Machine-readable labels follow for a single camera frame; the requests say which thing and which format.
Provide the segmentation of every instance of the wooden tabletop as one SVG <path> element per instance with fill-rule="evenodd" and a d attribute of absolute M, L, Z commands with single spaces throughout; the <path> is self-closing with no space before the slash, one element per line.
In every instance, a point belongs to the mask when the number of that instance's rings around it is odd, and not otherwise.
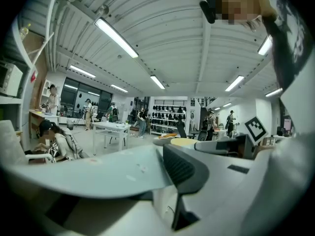
<path fill-rule="evenodd" d="M 191 145 L 198 142 L 198 140 L 189 139 L 189 138 L 174 138 L 171 140 L 171 144 L 178 146 Z"/>

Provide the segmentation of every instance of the backpack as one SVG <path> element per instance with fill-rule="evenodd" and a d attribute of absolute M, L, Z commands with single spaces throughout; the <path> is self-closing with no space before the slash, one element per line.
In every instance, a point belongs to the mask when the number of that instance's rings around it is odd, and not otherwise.
<path fill-rule="evenodd" d="M 113 116 L 118 116 L 117 108 L 113 108 L 112 112 L 113 112 Z"/>
<path fill-rule="evenodd" d="M 227 118 L 226 118 L 226 125 L 225 125 L 225 129 L 228 129 L 228 126 L 231 122 L 231 115 L 229 115 Z"/>

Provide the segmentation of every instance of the white chair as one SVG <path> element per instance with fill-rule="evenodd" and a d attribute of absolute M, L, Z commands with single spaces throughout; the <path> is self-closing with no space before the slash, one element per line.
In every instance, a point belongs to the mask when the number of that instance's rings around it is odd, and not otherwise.
<path fill-rule="evenodd" d="M 0 121 L 0 144 L 0 161 L 4 166 L 10 164 L 28 164 L 30 159 L 45 159 L 45 162 L 51 162 L 54 159 L 48 153 L 25 155 L 10 120 Z"/>

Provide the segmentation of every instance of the light fixture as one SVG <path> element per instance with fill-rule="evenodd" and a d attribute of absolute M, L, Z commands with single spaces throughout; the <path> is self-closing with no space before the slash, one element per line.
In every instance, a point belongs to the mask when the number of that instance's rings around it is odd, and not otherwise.
<path fill-rule="evenodd" d="M 78 88 L 73 87 L 73 86 L 70 86 L 70 85 L 67 85 L 67 84 L 65 84 L 64 86 L 67 87 L 67 88 L 70 88 L 70 89 L 76 89 L 76 90 L 78 90 Z"/>
<path fill-rule="evenodd" d="M 162 83 L 158 80 L 158 78 L 155 75 L 152 75 L 151 79 L 159 86 L 160 89 L 165 89 L 165 87 L 162 85 Z"/>
<path fill-rule="evenodd" d="M 225 90 L 227 92 L 231 91 L 237 84 L 239 84 L 244 79 L 244 76 L 238 76 L 236 80 Z"/>
<path fill-rule="evenodd" d="M 270 93 L 266 94 L 266 97 L 270 97 L 270 96 L 272 96 L 274 94 L 277 94 L 277 93 L 279 93 L 281 91 L 282 91 L 282 88 L 274 90 L 273 92 L 270 92 Z"/>
<path fill-rule="evenodd" d="M 132 58 L 136 58 L 139 55 L 137 52 L 123 39 L 122 36 L 110 26 L 104 19 L 99 18 L 95 25 L 105 32 L 112 40 L 114 40 L 121 48 L 123 48 Z"/>
<path fill-rule="evenodd" d="M 88 75 L 88 76 L 90 76 L 92 78 L 95 78 L 95 75 L 93 75 L 92 73 L 88 73 L 88 72 L 86 72 L 86 71 L 84 71 L 84 70 L 82 70 L 82 69 L 80 69 L 80 68 L 78 68 L 78 67 L 76 67 L 74 65 L 71 65 L 70 68 L 72 68 L 74 70 L 77 70 L 80 73 L 84 73 L 84 74 L 86 74 L 86 75 Z"/>
<path fill-rule="evenodd" d="M 122 88 L 120 88 L 120 87 L 118 87 L 118 86 L 116 86 L 116 85 L 114 85 L 114 84 L 111 84 L 111 86 L 114 87 L 114 88 L 116 88 L 116 89 L 119 89 L 119 90 L 121 90 L 121 91 L 123 91 L 123 92 L 128 92 L 127 90 L 122 89 Z"/>
<path fill-rule="evenodd" d="M 97 93 L 93 93 L 93 92 L 88 92 L 89 94 L 93 94 L 93 95 L 96 95 L 96 96 L 99 96 L 99 94 Z"/>
<path fill-rule="evenodd" d="M 260 48 L 258 49 L 258 54 L 265 55 L 271 47 L 272 47 L 272 37 L 267 36 L 264 42 L 262 43 L 262 45 L 260 46 Z"/>

